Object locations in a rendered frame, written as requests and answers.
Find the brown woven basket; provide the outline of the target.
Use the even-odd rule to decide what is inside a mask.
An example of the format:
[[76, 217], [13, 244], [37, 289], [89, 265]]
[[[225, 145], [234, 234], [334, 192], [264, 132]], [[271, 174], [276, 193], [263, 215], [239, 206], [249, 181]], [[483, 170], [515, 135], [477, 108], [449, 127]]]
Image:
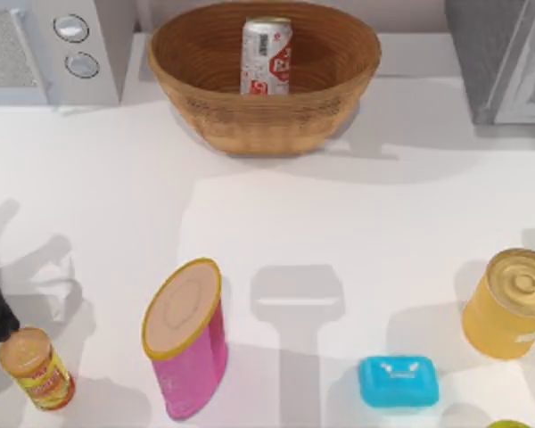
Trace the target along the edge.
[[[290, 91], [239, 91], [244, 23], [292, 24]], [[241, 155], [312, 151], [346, 120], [381, 61], [374, 29], [342, 10], [302, 0], [230, 0], [193, 8], [151, 34], [148, 63], [183, 120], [213, 148]]]

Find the red and white can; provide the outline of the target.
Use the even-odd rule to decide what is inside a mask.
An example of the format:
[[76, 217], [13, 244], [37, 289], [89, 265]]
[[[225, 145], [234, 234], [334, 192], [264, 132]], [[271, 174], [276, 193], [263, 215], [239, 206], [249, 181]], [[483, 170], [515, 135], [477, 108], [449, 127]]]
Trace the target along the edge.
[[288, 18], [249, 18], [243, 25], [240, 93], [288, 95], [292, 58]]

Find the pink oval can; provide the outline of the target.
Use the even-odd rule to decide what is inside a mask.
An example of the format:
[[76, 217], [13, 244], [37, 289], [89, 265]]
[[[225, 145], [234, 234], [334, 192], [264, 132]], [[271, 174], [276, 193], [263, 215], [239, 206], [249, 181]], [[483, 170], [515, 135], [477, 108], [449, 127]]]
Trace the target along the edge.
[[222, 275], [209, 258], [179, 267], [155, 293], [144, 314], [142, 344], [169, 417], [202, 410], [226, 372]]

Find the blue soap box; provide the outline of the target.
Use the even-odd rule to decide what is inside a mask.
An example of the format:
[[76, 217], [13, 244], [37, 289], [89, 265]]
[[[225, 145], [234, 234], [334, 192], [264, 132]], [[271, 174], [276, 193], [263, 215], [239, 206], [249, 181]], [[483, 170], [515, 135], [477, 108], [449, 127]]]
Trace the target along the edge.
[[357, 368], [359, 393], [373, 408], [431, 407], [440, 399], [433, 362], [419, 355], [377, 355]]

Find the pale microwave oven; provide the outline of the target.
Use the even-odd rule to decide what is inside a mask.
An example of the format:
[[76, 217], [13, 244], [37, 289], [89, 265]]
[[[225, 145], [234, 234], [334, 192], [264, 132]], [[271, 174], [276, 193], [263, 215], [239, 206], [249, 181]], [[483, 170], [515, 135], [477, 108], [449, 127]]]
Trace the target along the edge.
[[[88, 38], [68, 43], [56, 17], [86, 21]], [[107, 106], [120, 102], [136, 27], [135, 0], [0, 0], [0, 106]], [[65, 68], [83, 52], [99, 62], [90, 79]]]

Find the grey microwave knob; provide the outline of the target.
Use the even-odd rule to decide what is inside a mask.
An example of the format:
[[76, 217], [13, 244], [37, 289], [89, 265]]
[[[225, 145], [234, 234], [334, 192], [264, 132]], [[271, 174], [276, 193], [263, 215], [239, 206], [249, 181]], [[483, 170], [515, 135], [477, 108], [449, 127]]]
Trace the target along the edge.
[[100, 71], [99, 62], [89, 53], [71, 53], [64, 60], [66, 70], [76, 78], [94, 78]]
[[53, 30], [60, 39], [68, 43], [81, 43], [89, 36], [88, 24], [75, 14], [56, 17], [53, 20]]

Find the large gold can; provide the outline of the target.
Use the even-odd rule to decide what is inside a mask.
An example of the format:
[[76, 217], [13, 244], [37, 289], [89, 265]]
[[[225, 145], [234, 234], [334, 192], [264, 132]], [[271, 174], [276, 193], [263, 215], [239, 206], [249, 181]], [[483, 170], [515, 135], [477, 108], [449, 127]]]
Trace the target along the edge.
[[535, 342], [535, 251], [513, 248], [491, 258], [465, 304], [462, 326], [470, 344], [488, 357], [528, 353]]

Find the yellow and red can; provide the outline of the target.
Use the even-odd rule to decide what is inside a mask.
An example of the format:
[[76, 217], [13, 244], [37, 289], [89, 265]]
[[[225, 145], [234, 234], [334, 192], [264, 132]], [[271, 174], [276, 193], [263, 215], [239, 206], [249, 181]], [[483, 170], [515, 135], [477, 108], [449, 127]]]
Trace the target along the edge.
[[48, 335], [36, 327], [22, 327], [0, 344], [0, 365], [44, 411], [65, 407], [75, 382]]

